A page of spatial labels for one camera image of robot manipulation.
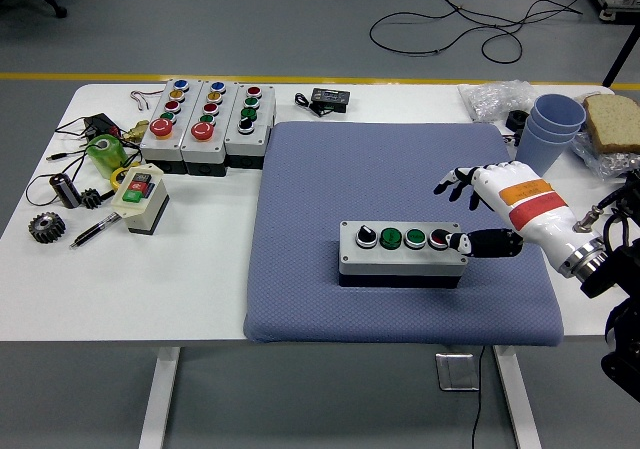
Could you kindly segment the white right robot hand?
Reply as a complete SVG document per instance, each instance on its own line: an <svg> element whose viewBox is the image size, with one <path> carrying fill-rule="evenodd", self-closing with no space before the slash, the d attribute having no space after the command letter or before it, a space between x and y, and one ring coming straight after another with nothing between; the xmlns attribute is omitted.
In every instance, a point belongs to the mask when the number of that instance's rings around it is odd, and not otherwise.
<svg viewBox="0 0 640 449"><path fill-rule="evenodd" d="M471 210L484 202L526 243L538 245L556 270L574 252L600 237L594 231L575 231L577 217L564 199L522 162L455 168L434 192L441 194L452 187L449 199L455 201L467 186L472 188Z"/></svg>

